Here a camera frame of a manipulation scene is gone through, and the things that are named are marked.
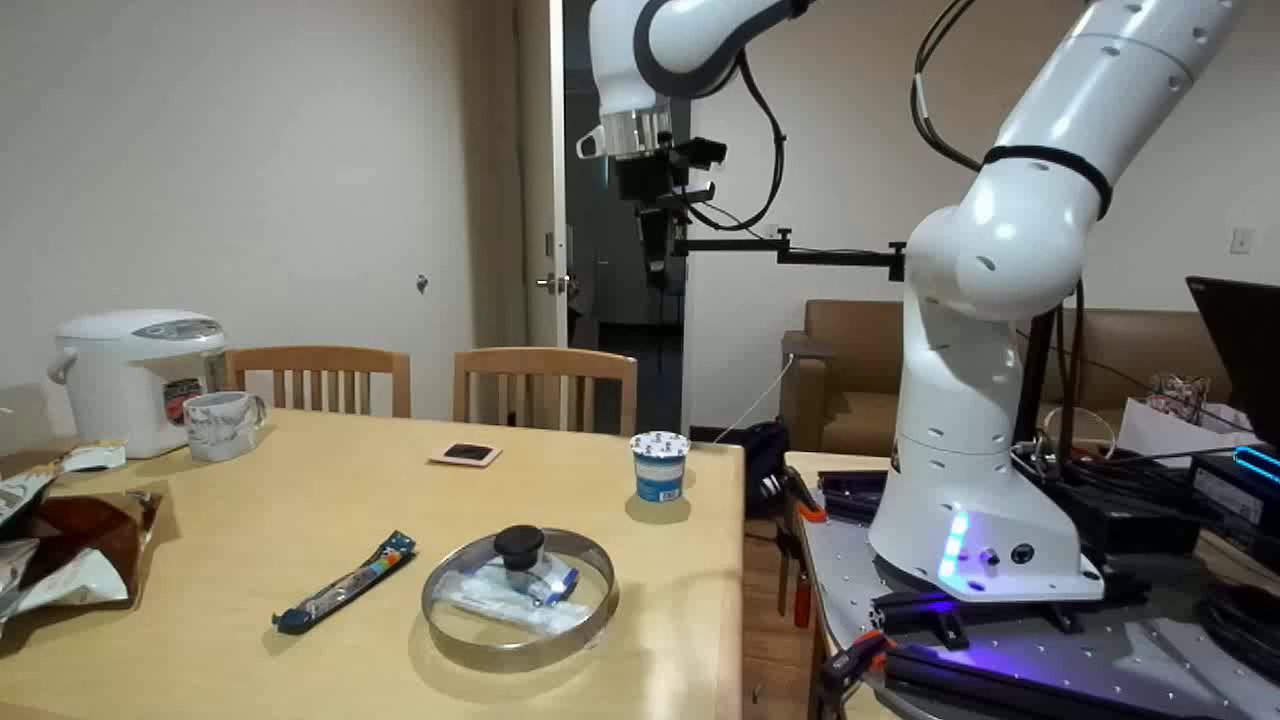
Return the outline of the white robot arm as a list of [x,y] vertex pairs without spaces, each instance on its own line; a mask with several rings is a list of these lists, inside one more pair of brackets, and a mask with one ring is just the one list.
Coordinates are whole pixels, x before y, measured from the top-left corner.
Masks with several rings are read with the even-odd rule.
[[[660,207],[669,108],[715,93],[743,46],[807,0],[595,0],[587,147],[622,196]],[[1083,272],[1110,186],[1185,100],[1243,0],[1092,0],[985,153],[968,192],[902,253],[894,456],[871,554],[965,603],[1075,603],[1104,592],[1067,511],[1013,467],[1017,329]]]

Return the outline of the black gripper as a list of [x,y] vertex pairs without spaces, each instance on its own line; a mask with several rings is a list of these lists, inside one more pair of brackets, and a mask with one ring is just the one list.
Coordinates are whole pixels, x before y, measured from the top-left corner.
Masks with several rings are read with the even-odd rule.
[[690,169],[713,169],[729,156],[720,140],[672,140],[663,137],[654,153],[621,166],[621,196],[631,201],[643,272],[663,277],[672,256],[672,236],[687,225],[687,213],[715,196],[713,186],[690,186]]

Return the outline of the grey metal robot base plate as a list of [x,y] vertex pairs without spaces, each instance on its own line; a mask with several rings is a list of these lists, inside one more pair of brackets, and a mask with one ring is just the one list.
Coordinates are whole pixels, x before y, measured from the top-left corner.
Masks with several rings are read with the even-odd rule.
[[1195,617],[1220,578],[1193,555],[1127,555],[1116,603],[959,603],[900,579],[843,509],[832,467],[801,473],[801,541],[827,631],[821,690],[866,690],[902,720],[1280,720],[1280,686]]

